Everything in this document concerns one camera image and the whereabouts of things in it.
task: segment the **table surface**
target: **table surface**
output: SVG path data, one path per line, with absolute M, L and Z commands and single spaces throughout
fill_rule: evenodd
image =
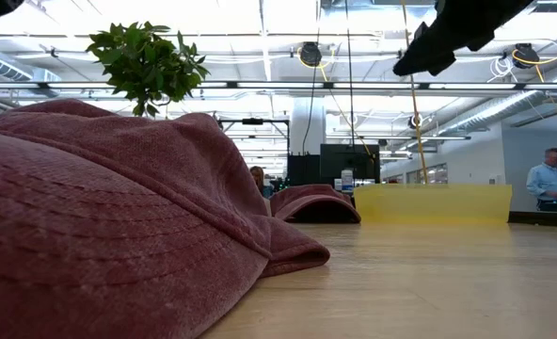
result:
M 204 338 L 557 338 L 557 228 L 296 225 L 325 266 L 262 279 Z

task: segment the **man in blue shirt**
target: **man in blue shirt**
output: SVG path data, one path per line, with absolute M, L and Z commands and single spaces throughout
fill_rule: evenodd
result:
M 557 148 L 547 149 L 544 162 L 530 169 L 527 190 L 538 199 L 539 210 L 552 210 L 557 203 Z

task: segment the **woman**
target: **woman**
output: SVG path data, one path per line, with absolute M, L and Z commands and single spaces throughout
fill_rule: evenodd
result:
M 256 186 L 262 194 L 263 197 L 266 199 L 270 199 L 272 196 L 272 187 L 271 186 L 264 186 L 263 185 L 263 169 L 259 166 L 254 166 L 249 169 L 251 176 L 253 176 L 253 180 L 256 182 Z

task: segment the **ceiling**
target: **ceiling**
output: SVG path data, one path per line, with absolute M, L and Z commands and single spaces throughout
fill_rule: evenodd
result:
M 557 12 L 536 11 L 536 1 L 515 19 L 496 32 L 496 39 L 477 53 L 456 52 L 458 61 L 437 77 L 428 73 L 415 76 L 416 81 L 501 82 L 538 81 L 534 69 L 514 69 L 513 76 L 494 75 L 494 63 L 504 51 L 512 51 L 518 42 L 530 42 L 543 58 L 557 56 Z M 304 67 L 297 57 L 297 49 L 305 41 L 319 41 L 324 55 L 327 81 L 402 82 L 391 68 L 397 54 L 406 49 L 405 24 L 400 1 L 349 0 L 349 20 L 344 10 L 335 6 L 318 11 L 316 0 L 26 0 L 13 13 L 0 18 L 0 54 L 26 68 L 41 68 L 64 82 L 105 81 L 100 64 L 85 53 L 90 44 L 88 34 L 106 30 L 114 24 L 128 25 L 149 21 L 172 28 L 167 39 L 175 40 L 175 32 L 185 35 L 185 42 L 195 42 L 206 55 L 204 66 L 211 75 L 208 81 L 309 81 L 323 82 L 325 77 Z M 433 0 L 409 0 L 408 25 L 410 31 L 436 17 Z M 350 40 L 347 38 L 349 28 Z M 55 49 L 58 57 L 52 57 Z M 557 68 L 557 61 L 543 67 Z M 0 81 L 8 81 L 0 76 Z M 68 91 L 68 96 L 87 97 L 85 91 Z M 101 99 L 94 105 L 130 115 L 133 105 L 99 92 Z M 0 96 L 10 93 L 0 90 Z M 481 91 L 470 93 L 436 92 L 418 98 L 422 115 L 431 117 L 436 128 L 478 104 L 493 97 Z M 15 93 L 21 105 L 41 100 Z M 326 113 L 340 116 L 349 113 L 351 98 L 340 92 L 324 97 Z M 356 128 L 361 133 L 407 133 L 406 118 L 413 114 L 413 104 L 406 93 L 392 95 L 356 95 L 353 98 Z M 289 91 L 205 90 L 192 100 L 167 106 L 170 119 L 191 112 L 216 112 L 223 119 L 259 117 L 289 119 L 294 109 L 294 94 Z M 234 125 L 234 134 L 272 134 L 279 136 L 276 126 Z M 331 123 L 328 134 L 347 132 L 345 120 Z M 283 150 L 286 140 L 239 139 L 241 149 Z M 266 154 L 252 157 L 249 164 L 264 164 L 271 172 L 282 173 L 284 156 Z

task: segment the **person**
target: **person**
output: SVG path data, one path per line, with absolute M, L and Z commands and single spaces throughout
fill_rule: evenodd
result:
M 527 190 L 537 198 L 538 210 L 557 210 L 557 148 L 547 149 L 544 162 L 530 169 Z
M 260 190 L 260 194 L 262 194 L 262 196 L 266 199 L 270 199 L 273 193 L 272 187 L 265 186 L 263 184 L 263 169 L 259 166 L 254 166 L 249 169 L 249 172 L 251 173 L 251 176 L 253 176 L 253 180 L 256 182 L 256 186 Z

